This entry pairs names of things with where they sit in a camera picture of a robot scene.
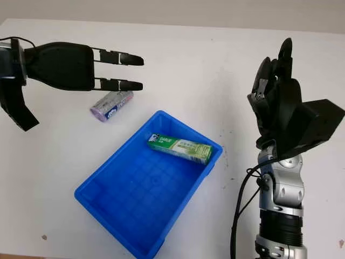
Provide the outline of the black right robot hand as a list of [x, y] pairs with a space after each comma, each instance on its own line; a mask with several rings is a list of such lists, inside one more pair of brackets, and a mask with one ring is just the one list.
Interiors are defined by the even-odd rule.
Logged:
[[261, 62], [247, 96], [261, 135], [256, 141], [259, 149], [278, 144], [296, 105], [301, 103], [300, 85], [292, 78], [292, 47], [292, 39], [286, 38], [276, 59], [266, 57]]

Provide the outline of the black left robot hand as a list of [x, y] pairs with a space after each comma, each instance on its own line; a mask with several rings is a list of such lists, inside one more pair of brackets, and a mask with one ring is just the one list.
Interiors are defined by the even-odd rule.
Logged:
[[94, 74], [94, 51], [99, 63], [143, 66], [140, 56], [87, 45], [53, 42], [24, 50], [26, 74], [53, 88], [65, 91], [141, 91], [143, 84], [124, 79], [98, 78]]

